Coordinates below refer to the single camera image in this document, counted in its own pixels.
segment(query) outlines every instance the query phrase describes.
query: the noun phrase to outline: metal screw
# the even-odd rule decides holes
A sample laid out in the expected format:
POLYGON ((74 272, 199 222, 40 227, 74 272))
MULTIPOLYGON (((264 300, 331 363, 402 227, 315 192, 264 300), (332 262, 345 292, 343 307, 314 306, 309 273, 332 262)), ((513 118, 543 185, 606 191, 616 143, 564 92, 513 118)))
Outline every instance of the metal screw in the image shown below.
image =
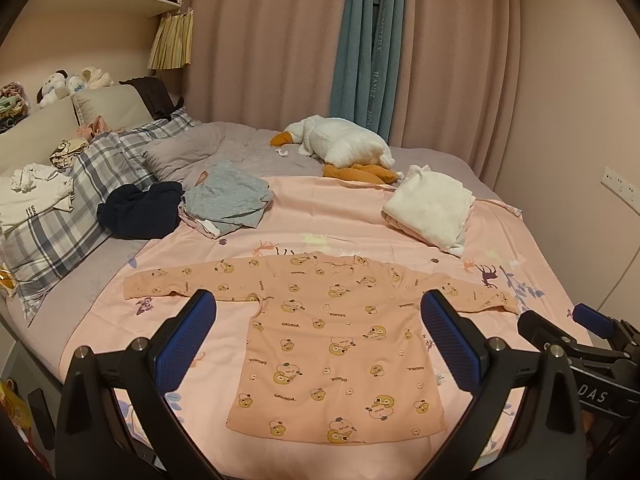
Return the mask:
POLYGON ((549 350, 553 357, 562 357, 564 355, 564 350, 560 345, 551 345, 549 350))
POLYGON ((499 352, 500 350, 504 350, 505 348, 507 348, 507 343, 504 342, 504 339, 501 339, 499 337, 492 337, 491 339, 489 339, 489 347, 496 352, 499 352))
POLYGON ((146 337, 137 337, 131 342, 131 348, 136 352, 142 352, 149 345, 149 339, 146 337))
POLYGON ((90 348, 88 346, 82 345, 82 346, 79 346, 78 348, 76 348, 76 351, 74 352, 74 355, 78 359, 84 359, 85 357, 87 357, 89 355, 89 351, 90 351, 90 348))

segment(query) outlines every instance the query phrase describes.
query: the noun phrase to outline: striped fabric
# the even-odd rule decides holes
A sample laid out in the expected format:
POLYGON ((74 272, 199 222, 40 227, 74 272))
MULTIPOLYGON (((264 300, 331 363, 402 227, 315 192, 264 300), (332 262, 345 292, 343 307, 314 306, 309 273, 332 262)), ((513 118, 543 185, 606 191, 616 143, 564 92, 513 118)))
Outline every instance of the striped fabric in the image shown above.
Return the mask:
POLYGON ((193 11, 160 20, 156 39, 151 47, 150 70, 182 68, 191 64, 193 43, 193 11))
POLYGON ((47 293, 110 233, 96 218, 98 204, 123 184, 146 189, 155 178, 144 167, 143 151, 155 139, 173 137, 193 121, 184 108, 126 134, 103 134, 76 159, 73 210, 51 209, 18 225, 0 240, 0 256, 18 282, 24 317, 31 322, 47 293))

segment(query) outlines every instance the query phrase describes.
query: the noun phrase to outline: shelf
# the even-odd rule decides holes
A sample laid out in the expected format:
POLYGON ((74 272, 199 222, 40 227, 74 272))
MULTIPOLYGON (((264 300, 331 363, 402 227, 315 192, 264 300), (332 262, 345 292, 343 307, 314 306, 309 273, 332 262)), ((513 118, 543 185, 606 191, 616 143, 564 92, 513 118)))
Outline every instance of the shelf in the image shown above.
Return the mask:
POLYGON ((150 18, 178 9, 178 3, 167 0, 29 0, 22 13, 110 12, 150 18))

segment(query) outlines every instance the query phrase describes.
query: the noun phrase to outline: beige headboard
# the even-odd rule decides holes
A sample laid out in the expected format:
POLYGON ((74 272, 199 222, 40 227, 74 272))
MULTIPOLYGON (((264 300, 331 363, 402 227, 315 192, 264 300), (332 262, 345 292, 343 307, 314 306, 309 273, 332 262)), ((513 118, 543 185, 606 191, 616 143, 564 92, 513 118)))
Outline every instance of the beige headboard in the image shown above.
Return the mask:
POLYGON ((0 176, 11 176, 15 170, 32 162, 50 164, 49 155, 77 129, 78 120, 71 97, 32 112, 0 134, 0 176))
POLYGON ((113 130, 130 130, 153 118, 131 85, 83 90, 31 115, 0 134, 0 176, 11 176, 27 164, 50 164, 49 156, 63 139, 70 139, 81 124, 102 115, 113 130))

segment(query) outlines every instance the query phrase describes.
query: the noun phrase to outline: shirt sleeve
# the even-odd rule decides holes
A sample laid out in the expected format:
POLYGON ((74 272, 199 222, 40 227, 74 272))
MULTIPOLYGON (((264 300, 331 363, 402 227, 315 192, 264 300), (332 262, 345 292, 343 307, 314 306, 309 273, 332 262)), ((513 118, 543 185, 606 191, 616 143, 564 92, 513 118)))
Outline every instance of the shirt sleeve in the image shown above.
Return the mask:
POLYGON ((518 301, 500 288, 486 287, 452 278, 439 272, 427 274, 404 268, 399 270, 406 288, 418 289, 422 296, 428 290, 437 289, 458 312, 480 312, 488 308, 503 308, 518 314, 518 301))
POLYGON ((168 269, 137 272, 124 279, 124 297, 192 296, 209 290, 220 301, 260 301, 269 294, 281 258, 232 258, 168 269))

